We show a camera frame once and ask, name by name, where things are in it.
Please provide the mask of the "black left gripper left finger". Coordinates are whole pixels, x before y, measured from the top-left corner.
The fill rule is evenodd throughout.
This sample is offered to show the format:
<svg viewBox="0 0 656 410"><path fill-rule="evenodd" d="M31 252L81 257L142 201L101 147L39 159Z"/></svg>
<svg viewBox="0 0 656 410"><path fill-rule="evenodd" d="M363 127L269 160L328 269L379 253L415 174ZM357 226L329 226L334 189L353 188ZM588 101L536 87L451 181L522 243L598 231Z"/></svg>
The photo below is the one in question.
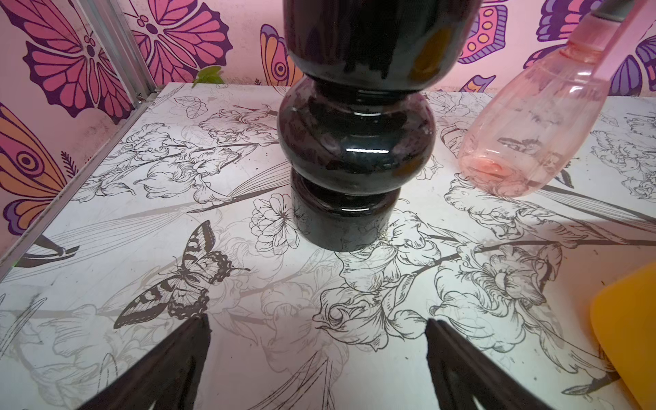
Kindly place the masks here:
<svg viewBox="0 0 656 410"><path fill-rule="evenodd" d="M201 314L162 340L83 409L192 409L211 342Z"/></svg>

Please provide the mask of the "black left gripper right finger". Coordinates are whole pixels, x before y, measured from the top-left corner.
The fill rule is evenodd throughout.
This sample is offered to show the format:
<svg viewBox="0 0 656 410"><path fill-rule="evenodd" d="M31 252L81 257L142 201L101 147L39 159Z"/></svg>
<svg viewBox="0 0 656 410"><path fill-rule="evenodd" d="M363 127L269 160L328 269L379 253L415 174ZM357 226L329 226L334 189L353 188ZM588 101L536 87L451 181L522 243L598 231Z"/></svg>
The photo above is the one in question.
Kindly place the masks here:
<svg viewBox="0 0 656 410"><path fill-rule="evenodd" d="M439 408L549 408L445 321L429 319L425 336Z"/></svg>

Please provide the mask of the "yellow plastic storage tray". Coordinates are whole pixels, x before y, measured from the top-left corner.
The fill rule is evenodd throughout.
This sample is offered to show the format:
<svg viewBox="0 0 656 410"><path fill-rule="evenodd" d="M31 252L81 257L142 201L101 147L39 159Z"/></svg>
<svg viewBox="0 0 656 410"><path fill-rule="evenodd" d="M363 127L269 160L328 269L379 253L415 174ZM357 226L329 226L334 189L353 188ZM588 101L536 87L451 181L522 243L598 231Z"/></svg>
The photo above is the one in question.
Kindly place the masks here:
<svg viewBox="0 0 656 410"><path fill-rule="evenodd" d="M655 408L655 265L604 288L590 321L602 350L642 409Z"/></svg>

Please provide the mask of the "pink spray bottle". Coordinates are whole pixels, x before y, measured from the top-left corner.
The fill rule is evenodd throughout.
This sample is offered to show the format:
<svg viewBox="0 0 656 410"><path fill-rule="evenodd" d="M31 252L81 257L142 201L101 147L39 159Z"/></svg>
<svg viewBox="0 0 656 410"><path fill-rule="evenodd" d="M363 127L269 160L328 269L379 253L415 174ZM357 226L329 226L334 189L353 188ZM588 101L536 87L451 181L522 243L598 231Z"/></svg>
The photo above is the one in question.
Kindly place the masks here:
<svg viewBox="0 0 656 410"><path fill-rule="evenodd" d="M654 22L653 1L604 1L588 13L563 48L485 106L462 140L461 175L503 198L545 186L589 136L613 75Z"/></svg>

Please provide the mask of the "black glossy vase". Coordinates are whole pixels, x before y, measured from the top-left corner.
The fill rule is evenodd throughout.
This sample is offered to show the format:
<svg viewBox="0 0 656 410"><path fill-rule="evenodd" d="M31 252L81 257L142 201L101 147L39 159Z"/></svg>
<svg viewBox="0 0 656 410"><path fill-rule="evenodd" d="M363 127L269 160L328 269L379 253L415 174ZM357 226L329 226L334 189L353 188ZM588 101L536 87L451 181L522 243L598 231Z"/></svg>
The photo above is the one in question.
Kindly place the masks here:
<svg viewBox="0 0 656 410"><path fill-rule="evenodd" d="M302 79L278 137L295 221L321 248L363 249L401 188L429 161L435 121L423 90L456 63L477 1L287 1L285 40Z"/></svg>

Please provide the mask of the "green artificial plant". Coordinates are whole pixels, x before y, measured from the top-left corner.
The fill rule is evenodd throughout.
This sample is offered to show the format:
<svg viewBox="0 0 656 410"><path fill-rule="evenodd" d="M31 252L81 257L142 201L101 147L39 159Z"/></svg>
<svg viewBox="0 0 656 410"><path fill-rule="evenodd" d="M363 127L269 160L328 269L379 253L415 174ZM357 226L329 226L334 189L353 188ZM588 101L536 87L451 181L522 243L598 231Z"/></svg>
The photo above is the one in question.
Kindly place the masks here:
<svg viewBox="0 0 656 410"><path fill-rule="evenodd" d="M208 66L201 69L193 80L192 86L195 87L199 84L224 85L225 81L220 76L221 70L221 66Z"/></svg>

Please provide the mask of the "aluminium frame post left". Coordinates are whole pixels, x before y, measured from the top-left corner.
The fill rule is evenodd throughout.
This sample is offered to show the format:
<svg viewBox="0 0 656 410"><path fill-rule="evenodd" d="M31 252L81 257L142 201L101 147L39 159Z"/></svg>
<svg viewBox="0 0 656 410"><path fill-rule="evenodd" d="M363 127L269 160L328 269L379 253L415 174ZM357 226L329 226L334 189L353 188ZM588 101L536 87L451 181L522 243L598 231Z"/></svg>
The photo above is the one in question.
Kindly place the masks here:
<svg viewBox="0 0 656 410"><path fill-rule="evenodd" d="M119 3L113 0L80 0L76 4L97 33L131 102L135 105L146 103L155 92L156 85Z"/></svg>

